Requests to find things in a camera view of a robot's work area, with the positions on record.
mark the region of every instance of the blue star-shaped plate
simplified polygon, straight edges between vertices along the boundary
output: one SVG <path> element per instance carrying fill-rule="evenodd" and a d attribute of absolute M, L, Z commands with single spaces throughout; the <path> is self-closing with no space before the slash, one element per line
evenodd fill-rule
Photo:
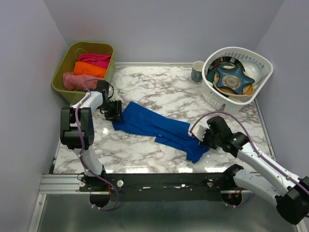
<path fill-rule="evenodd" d="M 217 82 L 219 88 L 229 88 L 237 94 L 243 94 L 246 85 L 253 84 L 254 80 L 243 73 L 242 67 L 237 65 L 232 69 L 218 67 L 220 78 Z"/>

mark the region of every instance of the bowl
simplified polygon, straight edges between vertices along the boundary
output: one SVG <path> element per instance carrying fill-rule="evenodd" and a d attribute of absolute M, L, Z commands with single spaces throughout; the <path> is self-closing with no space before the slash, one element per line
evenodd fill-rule
<path fill-rule="evenodd" d="M 262 78 L 263 71 L 261 66 L 251 59 L 242 59 L 240 62 L 245 68 L 247 75 L 254 80 L 253 86 L 256 87 L 259 80 Z"/>

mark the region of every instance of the blue cloth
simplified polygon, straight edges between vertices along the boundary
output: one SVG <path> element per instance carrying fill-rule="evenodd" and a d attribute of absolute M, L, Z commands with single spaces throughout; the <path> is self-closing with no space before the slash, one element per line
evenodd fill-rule
<path fill-rule="evenodd" d="M 166 118 L 134 102 L 122 113 L 124 122 L 113 122 L 115 131 L 122 130 L 131 134 L 155 136 L 155 141 L 175 149 L 185 151 L 187 160 L 196 163 L 209 147 L 199 145 L 194 137 L 189 137 L 190 124 Z"/>

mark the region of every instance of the orange towel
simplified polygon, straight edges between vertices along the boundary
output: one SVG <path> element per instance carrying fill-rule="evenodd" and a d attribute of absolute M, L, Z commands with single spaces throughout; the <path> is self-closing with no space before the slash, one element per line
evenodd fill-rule
<path fill-rule="evenodd" d="M 75 75 L 86 74 L 98 78 L 103 78 L 105 76 L 106 70 L 107 69 L 105 68 L 101 68 L 92 64 L 78 61 L 75 63 L 74 74 Z"/>

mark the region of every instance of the white wall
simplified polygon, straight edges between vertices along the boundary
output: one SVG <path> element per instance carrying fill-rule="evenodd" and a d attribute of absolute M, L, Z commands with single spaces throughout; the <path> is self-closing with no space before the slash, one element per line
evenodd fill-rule
<path fill-rule="evenodd" d="M 256 50 L 274 66 L 258 100 L 277 161 L 301 177 L 309 176 L 308 9 L 307 0 L 285 0 Z"/>
<path fill-rule="evenodd" d="M 67 44 L 105 41 L 119 62 L 205 61 L 255 50 L 283 0 L 44 0 Z"/>
<path fill-rule="evenodd" d="M 42 0 L 2 0 L 0 21 L 0 231 L 25 232 L 59 140 L 66 44 Z"/>

